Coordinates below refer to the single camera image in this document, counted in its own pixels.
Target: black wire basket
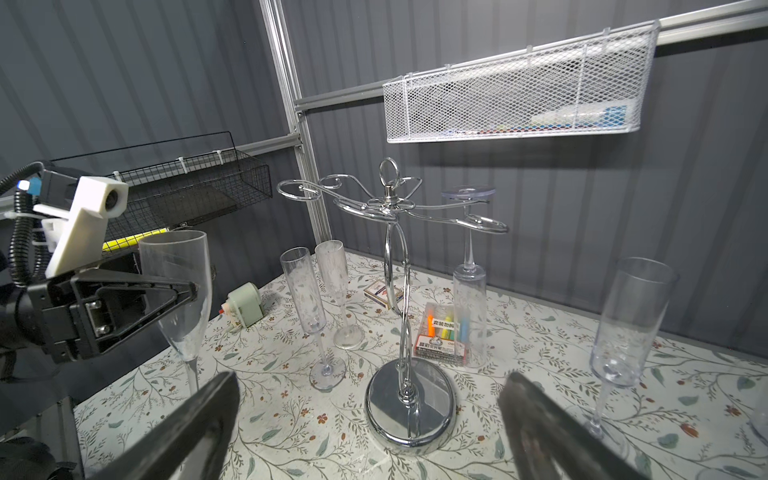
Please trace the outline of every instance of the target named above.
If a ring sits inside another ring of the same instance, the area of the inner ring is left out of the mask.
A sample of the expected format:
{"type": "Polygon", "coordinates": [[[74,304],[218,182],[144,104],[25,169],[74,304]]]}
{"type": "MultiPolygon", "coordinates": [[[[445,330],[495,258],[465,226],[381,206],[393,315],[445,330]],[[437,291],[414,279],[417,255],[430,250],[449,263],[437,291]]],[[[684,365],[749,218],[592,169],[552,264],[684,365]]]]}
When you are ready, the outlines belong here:
{"type": "Polygon", "coordinates": [[[104,154],[117,155],[122,164],[125,164],[126,159],[135,164],[138,158],[143,158],[142,163],[146,163],[147,152],[141,150],[142,148],[151,149],[149,158],[161,155],[168,158],[173,151],[175,154],[189,151],[190,143],[195,144],[192,148],[215,147],[216,143],[220,143],[216,142],[216,136],[221,134],[229,137],[224,149],[213,149],[194,156],[181,156],[173,161],[133,170],[115,170],[108,175],[128,184],[128,199],[125,212],[109,220],[104,243],[105,254],[133,246],[148,234],[192,227],[271,198],[270,168],[255,157],[237,150],[229,132],[184,137],[59,159],[82,159],[90,162],[91,169],[94,162],[108,163],[109,160],[100,157],[104,154]],[[190,140],[202,137],[205,137],[204,143],[190,140]],[[178,150],[169,149],[166,144],[181,141],[185,141],[182,143],[184,147],[178,147],[178,150]]]}

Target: box of highlighters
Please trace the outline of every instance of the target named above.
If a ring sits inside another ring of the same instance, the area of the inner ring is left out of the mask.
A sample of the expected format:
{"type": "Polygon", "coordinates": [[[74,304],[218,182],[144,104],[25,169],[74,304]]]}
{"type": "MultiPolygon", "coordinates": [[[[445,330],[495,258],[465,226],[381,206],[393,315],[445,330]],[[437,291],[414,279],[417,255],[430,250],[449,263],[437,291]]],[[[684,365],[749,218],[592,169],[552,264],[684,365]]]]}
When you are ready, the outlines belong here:
{"type": "Polygon", "coordinates": [[[427,303],[413,354],[439,362],[464,365],[466,352],[461,339],[462,328],[461,324],[453,321],[453,306],[427,303]]]}

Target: table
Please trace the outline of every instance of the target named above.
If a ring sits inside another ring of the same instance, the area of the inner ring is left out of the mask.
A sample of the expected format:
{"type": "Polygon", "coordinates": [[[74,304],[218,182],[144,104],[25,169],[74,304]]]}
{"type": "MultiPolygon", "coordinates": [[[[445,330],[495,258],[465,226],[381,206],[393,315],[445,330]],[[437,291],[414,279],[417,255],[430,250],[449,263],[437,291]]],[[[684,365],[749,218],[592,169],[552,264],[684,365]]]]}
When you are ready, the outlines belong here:
{"type": "MultiPolygon", "coordinates": [[[[452,438],[425,457],[384,452],[368,433],[362,402],[371,375],[397,355],[399,319],[362,292],[382,276],[382,262],[352,253],[347,258],[348,316],[363,327],[366,341],[351,352],[333,348],[348,371],[332,392],[310,386],[319,355],[301,330],[284,276],[261,289],[266,317],[256,325],[229,333],[221,318],[209,323],[200,381],[233,370],[240,384],[223,478],[516,478],[496,408],[512,370],[560,406],[594,404],[600,384],[589,370],[589,353],[598,322],[489,293],[491,361],[480,369],[442,365],[458,395],[452,438]]],[[[412,284],[415,332],[427,302],[451,303],[452,282],[413,272],[412,284]]],[[[327,303],[326,310],[331,347],[339,309],[327,303]]],[[[614,391],[608,415],[632,445],[629,463],[647,476],[695,478],[720,468],[735,478],[757,478],[768,449],[747,416],[766,375],[765,365],[660,337],[642,383],[614,391]]],[[[169,348],[80,404],[75,418],[86,469],[117,458],[188,396],[184,365],[169,348]]]]}

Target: small box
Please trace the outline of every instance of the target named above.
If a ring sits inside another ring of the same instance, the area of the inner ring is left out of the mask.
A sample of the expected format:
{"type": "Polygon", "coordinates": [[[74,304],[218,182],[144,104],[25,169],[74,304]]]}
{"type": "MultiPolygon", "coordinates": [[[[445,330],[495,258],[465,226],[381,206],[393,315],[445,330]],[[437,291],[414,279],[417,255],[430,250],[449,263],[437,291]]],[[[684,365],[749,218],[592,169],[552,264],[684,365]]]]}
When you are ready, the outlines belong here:
{"type": "MultiPolygon", "coordinates": [[[[373,300],[374,302],[378,303],[379,305],[383,306],[386,309],[389,309],[389,304],[387,302],[387,295],[386,295],[386,283],[384,283],[381,279],[376,279],[366,287],[365,290],[363,290],[365,295],[373,300]]],[[[396,301],[399,302],[402,300],[402,288],[395,287],[395,297],[396,301]]]]}
{"type": "Polygon", "coordinates": [[[452,317],[452,306],[427,303],[413,354],[439,362],[464,365],[466,351],[460,342],[454,346],[456,332],[452,317]]]}

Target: gray corrugated wall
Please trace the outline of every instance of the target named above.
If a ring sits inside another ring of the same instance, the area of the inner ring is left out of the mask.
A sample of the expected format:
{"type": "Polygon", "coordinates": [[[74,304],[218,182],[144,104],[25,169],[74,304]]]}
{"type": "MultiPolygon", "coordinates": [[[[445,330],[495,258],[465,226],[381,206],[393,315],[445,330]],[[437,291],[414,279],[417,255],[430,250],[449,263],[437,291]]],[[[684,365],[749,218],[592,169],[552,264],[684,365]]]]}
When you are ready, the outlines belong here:
{"type": "MultiPolygon", "coordinates": [[[[305,96],[719,3],[284,0],[305,96]]],[[[768,41],[656,58],[633,134],[398,145],[381,103],[308,118],[321,175],[376,186],[391,156],[425,178],[420,202],[494,184],[487,212],[511,233],[475,237],[491,285],[599,311],[614,261],[651,257],[682,275],[664,330],[766,356],[766,58],[768,41]]],[[[382,254],[380,226],[329,215],[348,246],[382,254]]],[[[416,265],[462,260],[455,228],[413,220],[406,235],[416,265]]]]}
{"type": "MultiPolygon", "coordinates": [[[[287,133],[257,4],[11,0],[0,2],[0,45],[0,175],[41,158],[180,136],[230,130],[246,144],[287,133]]],[[[299,176],[291,151],[261,159],[273,184],[299,176]]],[[[10,225],[0,224],[3,251],[10,225]]],[[[218,271],[216,309],[246,281],[280,275],[287,248],[313,245],[306,208],[279,195],[198,228],[218,271]]],[[[53,382],[0,386],[0,432],[64,395],[86,399],[166,346],[153,328],[64,366],[53,382]]],[[[22,375],[51,368],[32,351],[20,364],[22,375]]]]}

